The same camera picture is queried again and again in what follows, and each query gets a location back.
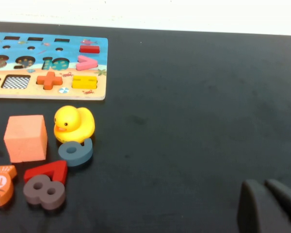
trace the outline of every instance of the white wall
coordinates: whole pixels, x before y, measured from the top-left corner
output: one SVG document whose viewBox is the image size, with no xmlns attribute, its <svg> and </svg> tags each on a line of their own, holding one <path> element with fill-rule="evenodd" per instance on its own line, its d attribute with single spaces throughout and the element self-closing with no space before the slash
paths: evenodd
<svg viewBox="0 0 291 233">
<path fill-rule="evenodd" d="M 0 0 L 0 21 L 291 35 L 291 0 Z"/>
</svg>

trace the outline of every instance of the orange plus sign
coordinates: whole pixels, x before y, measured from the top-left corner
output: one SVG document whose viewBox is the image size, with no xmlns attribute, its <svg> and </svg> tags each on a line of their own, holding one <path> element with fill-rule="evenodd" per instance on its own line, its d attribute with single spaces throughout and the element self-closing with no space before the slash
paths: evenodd
<svg viewBox="0 0 291 233">
<path fill-rule="evenodd" d="M 51 90 L 54 85 L 62 85 L 62 77 L 56 77 L 54 72 L 48 72 L 46 76 L 38 76 L 37 84 L 44 85 L 45 90 Z"/>
</svg>

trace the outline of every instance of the number puzzle board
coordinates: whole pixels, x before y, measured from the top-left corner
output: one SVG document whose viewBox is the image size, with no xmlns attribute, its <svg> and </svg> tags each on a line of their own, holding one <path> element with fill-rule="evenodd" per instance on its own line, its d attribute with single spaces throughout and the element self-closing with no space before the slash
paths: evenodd
<svg viewBox="0 0 291 233">
<path fill-rule="evenodd" d="M 107 57 L 107 38 L 0 33 L 0 98 L 103 100 Z"/>
</svg>

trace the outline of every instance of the orange fish toy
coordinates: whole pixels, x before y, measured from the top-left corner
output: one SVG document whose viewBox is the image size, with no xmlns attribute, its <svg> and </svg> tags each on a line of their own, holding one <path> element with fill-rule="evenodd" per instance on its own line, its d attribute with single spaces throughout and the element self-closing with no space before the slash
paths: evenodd
<svg viewBox="0 0 291 233">
<path fill-rule="evenodd" d="M 17 175 L 14 165 L 0 166 L 0 207 L 12 197 L 14 187 L 12 179 Z"/>
</svg>

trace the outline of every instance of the yellow equals sign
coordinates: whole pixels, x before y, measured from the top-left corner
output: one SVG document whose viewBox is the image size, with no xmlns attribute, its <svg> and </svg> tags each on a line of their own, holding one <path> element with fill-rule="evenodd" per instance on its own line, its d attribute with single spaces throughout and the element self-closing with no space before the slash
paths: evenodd
<svg viewBox="0 0 291 233">
<path fill-rule="evenodd" d="M 96 76 L 73 76 L 72 88 L 97 89 L 97 77 Z"/>
</svg>

